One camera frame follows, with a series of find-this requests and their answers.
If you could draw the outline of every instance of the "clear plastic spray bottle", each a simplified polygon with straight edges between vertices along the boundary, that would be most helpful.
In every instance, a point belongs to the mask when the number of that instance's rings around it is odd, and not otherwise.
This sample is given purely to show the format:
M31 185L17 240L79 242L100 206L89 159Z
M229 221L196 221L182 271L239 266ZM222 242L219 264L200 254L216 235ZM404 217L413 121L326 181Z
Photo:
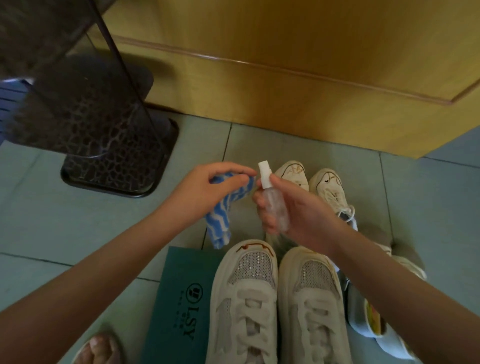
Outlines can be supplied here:
M277 230L279 232L286 232L289 228L290 221L288 219L288 211L285 206L285 200L280 190L273 187L270 182L270 175L272 170L268 165L268 161L258 163L260 168L260 178L262 181L262 188L264 189L264 199L266 202L267 212L272 215L277 223Z

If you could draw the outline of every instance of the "cleaning cloth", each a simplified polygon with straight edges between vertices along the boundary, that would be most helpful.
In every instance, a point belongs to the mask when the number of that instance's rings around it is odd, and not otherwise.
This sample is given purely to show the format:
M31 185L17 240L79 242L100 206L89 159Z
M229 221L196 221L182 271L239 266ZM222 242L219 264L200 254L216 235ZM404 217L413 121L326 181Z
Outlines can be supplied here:
M225 173L215 176L210 180L210 183L221 183L227 178L235 176L235 173ZM205 215L207 222L207 231L210 240L215 249L220 249L222 246L230 242L230 221L228 219L228 212L230 205L234 201L244 198L250 192L255 184L255 178L250 177L248 184L226 195L214 209Z

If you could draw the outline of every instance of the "wooden door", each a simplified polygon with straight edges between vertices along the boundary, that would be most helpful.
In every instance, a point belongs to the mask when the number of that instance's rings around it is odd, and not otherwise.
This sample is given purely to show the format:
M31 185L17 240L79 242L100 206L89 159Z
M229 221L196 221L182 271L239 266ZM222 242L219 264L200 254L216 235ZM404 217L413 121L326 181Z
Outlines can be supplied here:
M180 112L411 157L479 124L475 0L119 0L104 18L154 72L147 100Z

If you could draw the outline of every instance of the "tile floor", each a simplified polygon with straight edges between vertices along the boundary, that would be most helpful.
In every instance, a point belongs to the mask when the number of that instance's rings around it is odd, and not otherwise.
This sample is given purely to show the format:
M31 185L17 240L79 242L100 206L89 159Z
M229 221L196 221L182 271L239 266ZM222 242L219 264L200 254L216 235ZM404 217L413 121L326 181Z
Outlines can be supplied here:
M244 125L172 115L180 136L157 190L127 199L76 189L59 177L63 156L12 145L0 146L0 309L63 272L152 211L194 165L225 160L272 168L290 159L304 163L307 177L336 169L359 223L373 222L409 243L425 262L429 282L480 314L480 168L428 158L412 160L350 146L307 140ZM480 156L468 156L479 165ZM233 243L262 238L250 199L234 204ZM210 248L199 221L171 243ZM137 363L148 329L165 250L145 268L64 356L69 363L84 340L102 325L120 336L129 363ZM353 361L399 363L349 329Z

